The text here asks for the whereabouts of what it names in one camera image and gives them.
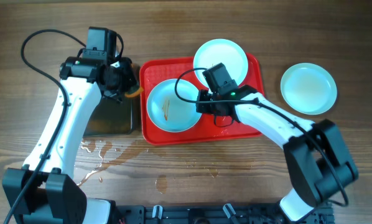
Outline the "orange green scrub sponge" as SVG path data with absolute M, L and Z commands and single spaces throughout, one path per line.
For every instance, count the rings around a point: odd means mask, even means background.
M 141 86 L 134 86 L 128 92 L 124 93 L 126 98 L 135 98 L 139 96 L 144 91 L 143 87 Z

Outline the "light blue plate bottom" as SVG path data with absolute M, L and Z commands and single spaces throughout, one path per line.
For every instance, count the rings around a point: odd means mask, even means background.
M 184 132 L 195 126 L 201 113 L 196 105 L 182 101 L 196 100 L 198 89 L 186 80 L 169 79 L 160 82 L 150 92 L 147 99 L 147 113 L 155 126 L 170 133 Z

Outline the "light blue plate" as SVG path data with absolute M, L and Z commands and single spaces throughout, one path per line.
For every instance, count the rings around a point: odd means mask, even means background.
M 327 112 L 338 98 L 337 85 L 331 74 L 313 63 L 289 67 L 281 78 L 280 89 L 291 108 L 308 115 Z
M 195 126 L 201 113 L 196 105 L 182 101 L 196 100 L 198 89 L 186 80 L 169 79 L 160 82 L 150 92 L 147 99 L 147 113 L 155 126 L 170 133 L 184 132 Z
M 211 68 L 223 63 L 237 85 L 242 84 L 248 73 L 248 59 L 244 50 L 227 39 L 205 42 L 193 58 L 193 68 Z

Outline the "light blue plate top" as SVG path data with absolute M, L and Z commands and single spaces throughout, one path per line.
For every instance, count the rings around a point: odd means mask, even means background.
M 193 58 L 193 68 L 211 68 L 223 63 L 237 85 L 242 84 L 248 73 L 248 59 L 244 50 L 227 39 L 205 42 Z

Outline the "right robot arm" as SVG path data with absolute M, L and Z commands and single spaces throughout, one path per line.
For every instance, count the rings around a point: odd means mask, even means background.
M 300 223 L 331 197 L 358 179 L 358 169 L 339 128 L 328 119 L 315 123 L 290 114 L 253 87 L 244 85 L 227 93 L 200 90 L 197 111 L 229 116 L 276 143 L 284 152 L 292 190 L 279 208 L 288 222 Z

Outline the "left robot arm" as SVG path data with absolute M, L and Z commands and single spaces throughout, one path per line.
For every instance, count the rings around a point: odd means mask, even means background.
M 8 168 L 2 186 L 17 223 L 116 223 L 113 200 L 88 198 L 73 181 L 77 150 L 102 95 L 136 85 L 132 61 L 70 57 L 62 65 L 57 100 L 45 129 L 20 169 Z

